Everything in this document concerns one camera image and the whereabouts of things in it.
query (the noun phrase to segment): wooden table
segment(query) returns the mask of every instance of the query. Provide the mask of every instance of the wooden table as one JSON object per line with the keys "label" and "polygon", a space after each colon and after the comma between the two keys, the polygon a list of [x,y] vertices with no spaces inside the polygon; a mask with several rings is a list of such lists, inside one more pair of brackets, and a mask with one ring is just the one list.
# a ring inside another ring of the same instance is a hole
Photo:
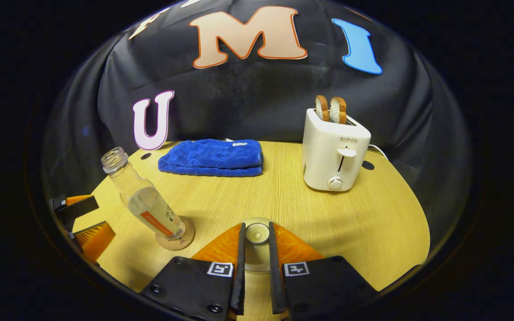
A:
{"label": "wooden table", "polygon": [[[176,143],[130,156],[140,176],[150,180],[175,213],[196,228],[192,244],[181,251],[159,246],[153,232],[120,202],[106,177],[92,193],[99,209],[77,219],[73,231],[107,221],[116,237],[98,259],[114,278],[141,291],[174,256],[191,257],[223,231],[243,219],[265,217],[278,222],[324,256],[342,255],[376,290],[410,268],[424,263],[430,230],[422,207],[408,184],[384,156],[369,150],[346,193],[322,192],[304,183],[301,144],[261,142],[263,175],[196,177],[162,173],[158,159]],[[246,274],[244,320],[279,320],[271,313],[269,275]]]}

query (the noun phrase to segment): glass bottle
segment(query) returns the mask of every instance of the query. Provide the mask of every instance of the glass bottle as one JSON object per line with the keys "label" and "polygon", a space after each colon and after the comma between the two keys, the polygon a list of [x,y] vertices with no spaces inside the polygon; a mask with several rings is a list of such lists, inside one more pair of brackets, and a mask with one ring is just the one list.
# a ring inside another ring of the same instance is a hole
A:
{"label": "glass bottle", "polygon": [[100,159],[102,169],[120,191],[120,200],[134,216],[168,240],[182,238],[186,224],[178,217],[151,181],[136,173],[122,148],[107,152]]}

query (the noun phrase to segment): orange label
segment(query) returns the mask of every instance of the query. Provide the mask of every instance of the orange label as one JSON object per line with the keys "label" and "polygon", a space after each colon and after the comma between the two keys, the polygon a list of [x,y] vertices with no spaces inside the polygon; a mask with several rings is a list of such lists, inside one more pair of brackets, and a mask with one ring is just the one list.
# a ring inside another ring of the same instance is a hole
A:
{"label": "orange label", "polygon": [[152,224],[155,228],[159,229],[165,236],[174,235],[170,230],[168,230],[163,224],[161,224],[149,211],[146,211],[140,214],[141,217],[145,218],[150,224]]}

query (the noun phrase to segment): blue letter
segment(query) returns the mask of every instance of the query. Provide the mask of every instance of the blue letter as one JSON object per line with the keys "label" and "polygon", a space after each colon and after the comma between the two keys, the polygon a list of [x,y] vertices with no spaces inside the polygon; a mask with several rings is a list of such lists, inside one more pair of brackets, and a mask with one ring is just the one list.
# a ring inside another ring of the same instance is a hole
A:
{"label": "blue letter", "polygon": [[354,69],[371,74],[381,74],[382,67],[376,62],[368,39],[370,33],[346,21],[333,19],[332,22],[342,28],[346,42],[348,42],[348,55],[342,57],[342,61]]}

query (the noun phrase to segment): orange object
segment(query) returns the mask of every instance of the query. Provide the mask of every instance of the orange object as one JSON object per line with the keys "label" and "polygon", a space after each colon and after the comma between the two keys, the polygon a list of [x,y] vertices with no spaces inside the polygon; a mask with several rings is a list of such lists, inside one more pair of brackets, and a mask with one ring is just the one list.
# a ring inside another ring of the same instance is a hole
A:
{"label": "orange object", "polygon": [[82,201],[83,199],[87,199],[91,197],[92,195],[80,195],[80,196],[73,196],[73,197],[67,197],[66,198],[66,206],[71,206],[74,203],[77,203],[79,201]]}
{"label": "orange object", "polygon": [[284,263],[306,262],[319,260],[324,256],[318,253],[312,246],[306,244],[296,235],[289,232],[284,227],[273,223],[275,236],[277,238],[277,252],[279,257],[279,270]]}
{"label": "orange object", "polygon": [[74,235],[80,248],[82,248],[84,256],[91,262],[96,263],[102,252],[112,242],[116,233],[107,222],[102,222],[85,230],[78,231]]}
{"label": "orange object", "polygon": [[209,242],[201,250],[199,250],[192,259],[233,263],[237,271],[237,250],[239,248],[239,231],[241,231],[241,223],[223,232],[213,241]]}

